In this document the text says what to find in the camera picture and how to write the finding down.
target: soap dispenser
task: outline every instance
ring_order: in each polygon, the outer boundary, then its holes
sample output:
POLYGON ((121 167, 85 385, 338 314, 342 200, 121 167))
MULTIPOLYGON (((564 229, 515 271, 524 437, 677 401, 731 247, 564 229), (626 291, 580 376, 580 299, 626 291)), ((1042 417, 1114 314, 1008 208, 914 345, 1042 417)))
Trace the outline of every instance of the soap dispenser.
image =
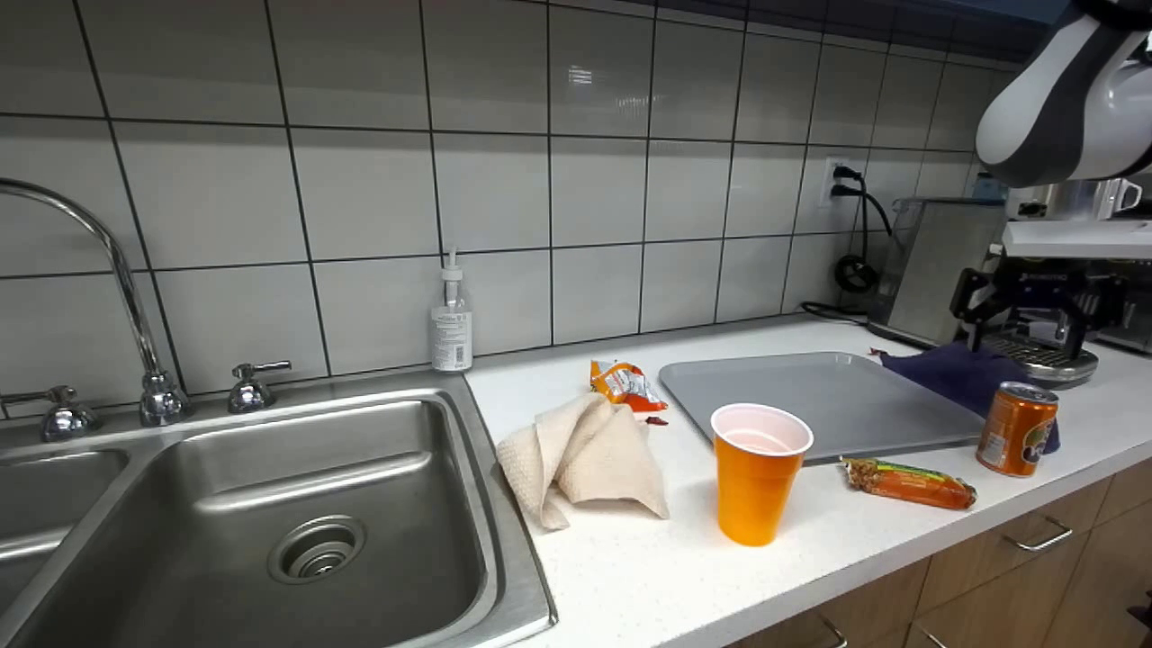
POLYGON ((433 370, 461 376, 470 367, 470 311, 464 304, 464 271, 446 256, 444 304, 433 311, 433 370))

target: sink drain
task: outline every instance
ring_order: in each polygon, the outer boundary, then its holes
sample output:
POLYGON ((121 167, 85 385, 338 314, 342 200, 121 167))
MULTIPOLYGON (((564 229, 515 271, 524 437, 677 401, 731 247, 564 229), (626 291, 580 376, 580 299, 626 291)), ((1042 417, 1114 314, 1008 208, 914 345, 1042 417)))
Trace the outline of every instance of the sink drain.
POLYGON ((295 525, 269 556, 283 585, 313 585, 347 571, 364 549, 364 525, 348 515, 324 515, 295 525))

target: white countertop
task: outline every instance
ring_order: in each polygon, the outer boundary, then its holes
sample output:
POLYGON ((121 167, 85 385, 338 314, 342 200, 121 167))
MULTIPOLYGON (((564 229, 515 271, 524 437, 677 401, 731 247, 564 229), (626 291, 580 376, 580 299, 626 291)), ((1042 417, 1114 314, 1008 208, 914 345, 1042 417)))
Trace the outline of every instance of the white countertop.
MULTIPOLYGON (((689 341, 636 341, 626 357, 652 377, 672 362, 778 357, 778 352, 894 351, 853 323, 762 323, 757 333, 700 335, 689 341)), ((1063 393, 1063 452, 1032 478, 1006 478, 974 465, 972 448, 899 454, 978 491, 972 512, 936 512, 850 493, 832 465, 803 469, 782 532, 766 549, 737 549, 714 524, 714 452, 670 403, 667 429, 652 429, 670 519, 632 507, 571 512, 570 531, 540 532, 558 626, 530 644, 731 644, 778 620, 815 610, 866 581, 896 573, 964 537, 1060 500, 1087 484, 1152 458, 1152 365, 1094 351, 1099 376, 1063 393)), ((606 352, 545 352, 468 376, 476 403, 500 442, 588 391, 588 362, 606 352)))

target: gray cutting board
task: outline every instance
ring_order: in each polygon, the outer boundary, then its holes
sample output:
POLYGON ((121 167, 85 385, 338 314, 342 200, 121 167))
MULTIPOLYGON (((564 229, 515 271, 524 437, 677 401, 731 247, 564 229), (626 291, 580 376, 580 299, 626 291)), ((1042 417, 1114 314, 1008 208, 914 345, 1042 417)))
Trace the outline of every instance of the gray cutting board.
POLYGON ((984 431, 978 415, 850 352, 670 365, 659 383, 710 442, 710 415, 722 403, 793 411, 817 437, 808 465, 956 448, 984 431))

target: orange plastic cup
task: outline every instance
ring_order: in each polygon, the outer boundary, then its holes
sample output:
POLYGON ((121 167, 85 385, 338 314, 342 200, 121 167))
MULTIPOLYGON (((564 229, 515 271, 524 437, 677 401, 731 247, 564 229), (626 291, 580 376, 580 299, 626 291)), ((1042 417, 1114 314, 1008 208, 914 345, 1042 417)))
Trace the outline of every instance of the orange plastic cup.
POLYGON ((722 537, 762 549, 778 537, 793 478, 815 448, 808 422, 762 403, 714 411, 718 524, 722 537))

